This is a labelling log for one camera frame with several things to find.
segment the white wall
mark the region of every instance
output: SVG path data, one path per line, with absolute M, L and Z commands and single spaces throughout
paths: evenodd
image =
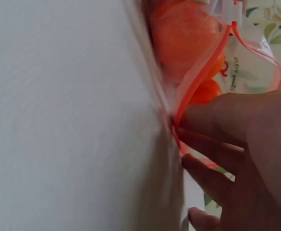
M 0 231 L 179 230 L 182 170 L 126 2 L 0 0 Z

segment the finger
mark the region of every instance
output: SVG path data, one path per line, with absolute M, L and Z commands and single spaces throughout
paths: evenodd
M 188 210 L 188 219 L 196 231 L 214 231 L 219 225 L 218 217 L 208 215 L 195 207 Z
M 224 205 L 233 183 L 231 180 L 223 173 L 208 168 L 190 154 L 182 157 L 182 166 L 216 203 Z
M 204 135 L 191 133 L 184 129 L 178 130 L 178 136 L 183 143 L 234 175 L 244 160 L 244 152 L 240 147 L 216 141 Z
M 209 104 L 194 104 L 184 113 L 180 127 L 244 147 L 247 127 L 262 98 L 262 94 L 228 93 Z

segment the clear plastic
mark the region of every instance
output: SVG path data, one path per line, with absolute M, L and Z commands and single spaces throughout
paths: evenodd
M 210 4 L 156 0 L 149 8 L 152 45 L 174 117 L 175 137 L 186 107 L 201 102 L 195 100 L 199 93 L 205 97 L 211 95 L 210 89 L 220 94 L 281 88 L 281 68 L 264 35 L 243 15 L 242 19 L 233 15 L 229 10 L 233 5 L 236 0 Z M 240 24 L 232 18 L 240 18 Z M 230 62 L 224 63 L 225 55 Z M 185 153 L 184 145 L 180 147 Z

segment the patterned fabric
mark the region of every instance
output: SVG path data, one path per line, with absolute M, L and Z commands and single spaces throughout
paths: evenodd
M 281 66 L 281 0 L 248 0 L 246 16 L 263 31 Z M 234 180 L 234 176 L 224 169 L 220 167 L 215 169 Z M 222 208 L 216 202 L 208 195 L 204 196 L 204 200 L 209 214 L 221 215 Z

